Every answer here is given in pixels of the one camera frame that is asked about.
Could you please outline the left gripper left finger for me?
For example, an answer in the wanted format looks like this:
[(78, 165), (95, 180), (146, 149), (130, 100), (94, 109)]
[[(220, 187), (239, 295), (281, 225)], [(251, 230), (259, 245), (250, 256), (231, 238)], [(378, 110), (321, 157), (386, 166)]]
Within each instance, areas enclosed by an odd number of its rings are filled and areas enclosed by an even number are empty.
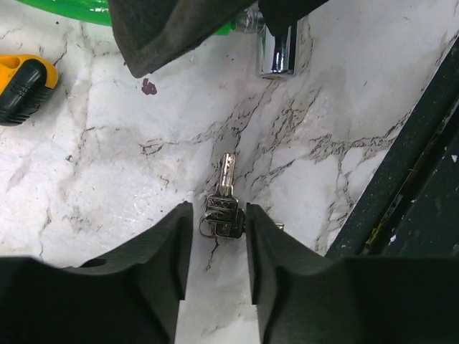
[(193, 208), (79, 267), (1, 259), (3, 343), (172, 343), (185, 298)]

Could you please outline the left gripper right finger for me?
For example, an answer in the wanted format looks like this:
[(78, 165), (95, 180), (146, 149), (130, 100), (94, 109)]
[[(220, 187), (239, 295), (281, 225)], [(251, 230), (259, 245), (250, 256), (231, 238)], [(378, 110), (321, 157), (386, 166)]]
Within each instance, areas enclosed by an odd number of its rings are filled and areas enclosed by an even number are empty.
[(252, 302), (262, 343), (456, 343), (458, 260), (327, 259), (247, 206)]

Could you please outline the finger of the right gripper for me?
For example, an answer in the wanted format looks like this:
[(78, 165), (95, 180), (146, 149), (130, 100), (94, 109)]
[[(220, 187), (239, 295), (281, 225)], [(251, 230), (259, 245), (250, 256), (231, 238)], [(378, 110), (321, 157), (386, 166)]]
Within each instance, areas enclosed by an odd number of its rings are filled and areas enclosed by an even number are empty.
[(279, 36), (328, 0), (261, 0), (259, 10), (273, 36)]
[(109, 0), (113, 36), (135, 78), (198, 47), (254, 2), (246, 0)]

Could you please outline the silver key bunch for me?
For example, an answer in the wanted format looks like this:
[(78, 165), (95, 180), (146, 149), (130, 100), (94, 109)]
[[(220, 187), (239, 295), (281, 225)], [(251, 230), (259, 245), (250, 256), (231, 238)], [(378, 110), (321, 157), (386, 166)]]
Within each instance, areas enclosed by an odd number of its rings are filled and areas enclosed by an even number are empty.
[(236, 155), (225, 153), (214, 193), (207, 197), (205, 212), (198, 224), (199, 233), (205, 238), (239, 239), (245, 232), (245, 211), (233, 194), (235, 167)]

